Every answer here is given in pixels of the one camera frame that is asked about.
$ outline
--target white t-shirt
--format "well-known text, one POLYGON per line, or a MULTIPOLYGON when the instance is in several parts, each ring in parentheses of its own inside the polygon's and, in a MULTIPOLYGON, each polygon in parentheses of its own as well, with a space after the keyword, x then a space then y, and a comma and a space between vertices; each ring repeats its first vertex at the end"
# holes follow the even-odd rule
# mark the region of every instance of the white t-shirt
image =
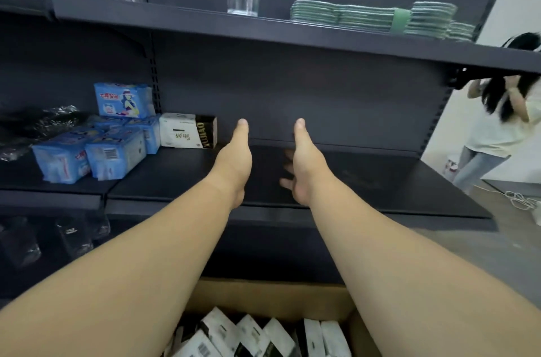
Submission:
MULTIPOLYGON (((481 90, 488 81, 481 81, 481 90)), ((541 80, 532 85, 526 96, 529 122, 524 122, 517 115, 512 115, 507 122, 500 121, 502 105, 508 98, 509 95, 506 92, 493 114, 484 111, 483 116, 473 126, 466 148, 489 155, 507 157, 513 154, 523 141, 533 135, 533 128, 541 121, 541 80)))

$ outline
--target blue package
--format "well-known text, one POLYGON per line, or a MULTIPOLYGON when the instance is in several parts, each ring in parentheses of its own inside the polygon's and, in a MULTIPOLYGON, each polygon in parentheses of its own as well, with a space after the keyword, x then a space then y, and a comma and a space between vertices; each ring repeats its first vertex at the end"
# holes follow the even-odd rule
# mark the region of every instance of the blue package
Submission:
POLYGON ((140 128, 114 128, 85 146, 92 176, 98 181, 122 179, 147 155, 140 128))
POLYGON ((141 120, 138 118, 132 118, 126 123, 126 128, 141 128, 145 135, 145 145, 147 147, 147 154, 154 155, 158 152, 160 138, 159 138, 159 116, 151 116, 147 119, 141 120))
POLYGON ((102 135, 94 128, 78 127, 49 141, 32 146, 43 180, 51 183, 75 183, 90 172, 85 144, 102 135))
POLYGON ((107 132, 113 128, 123 127, 129 120, 130 118, 120 116, 96 116, 92 120, 92 126, 107 132))
POLYGON ((94 89, 100 115, 130 118, 156 115, 152 87, 148 85, 96 83, 94 89))

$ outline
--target hand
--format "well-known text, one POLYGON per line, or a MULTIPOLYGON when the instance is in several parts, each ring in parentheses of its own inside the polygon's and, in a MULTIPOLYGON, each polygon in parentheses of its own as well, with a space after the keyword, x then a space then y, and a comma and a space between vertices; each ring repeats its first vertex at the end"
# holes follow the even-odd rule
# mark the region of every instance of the hand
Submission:
POLYGON ((520 75, 512 75, 509 77, 504 77, 505 80, 505 89, 510 90, 518 86, 518 81, 520 80, 520 75))
POLYGON ((306 122, 300 118, 293 128, 295 134, 295 151, 288 149, 286 156, 292 161, 286 163, 286 170, 294 175, 291 179, 280 179, 280 185, 290 189, 295 200, 305 206, 310 206, 312 190, 316 182, 325 182, 334 176, 327 166, 325 157, 316 148, 308 131, 306 122))
POLYGON ((248 148, 248 122, 240 119, 233 137, 216 156, 206 180, 233 197, 232 209, 244 199, 244 186, 252 170, 252 153, 248 148))

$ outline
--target long hair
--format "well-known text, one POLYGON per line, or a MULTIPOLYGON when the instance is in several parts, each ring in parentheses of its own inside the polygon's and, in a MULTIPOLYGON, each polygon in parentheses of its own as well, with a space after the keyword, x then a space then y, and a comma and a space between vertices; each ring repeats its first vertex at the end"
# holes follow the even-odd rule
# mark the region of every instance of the long hair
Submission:
MULTIPOLYGON (((515 48, 528 51, 539 51, 541 49, 541 36, 535 32, 525 32, 516 37, 508 39, 503 47, 515 48)), ((530 88, 537 82, 540 75, 536 73, 523 73, 518 81, 518 90, 524 96, 528 95, 530 88)), ((493 114, 498 103, 505 94, 505 79, 503 76, 491 78, 483 89, 482 100, 486 111, 493 114)), ((515 112, 509 98, 505 100, 500 111, 500 120, 507 122, 515 112)))

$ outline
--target floor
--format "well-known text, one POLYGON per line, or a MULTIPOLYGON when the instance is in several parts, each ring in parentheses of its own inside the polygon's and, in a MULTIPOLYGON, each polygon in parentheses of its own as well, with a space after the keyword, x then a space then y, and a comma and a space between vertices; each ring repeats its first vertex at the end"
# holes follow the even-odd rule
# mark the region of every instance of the floor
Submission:
MULTIPOLYGON (((486 189, 492 187, 483 184, 486 189)), ((474 188, 471 197, 494 214, 499 232, 417 232, 483 268, 541 309, 541 226, 499 193, 474 188)))

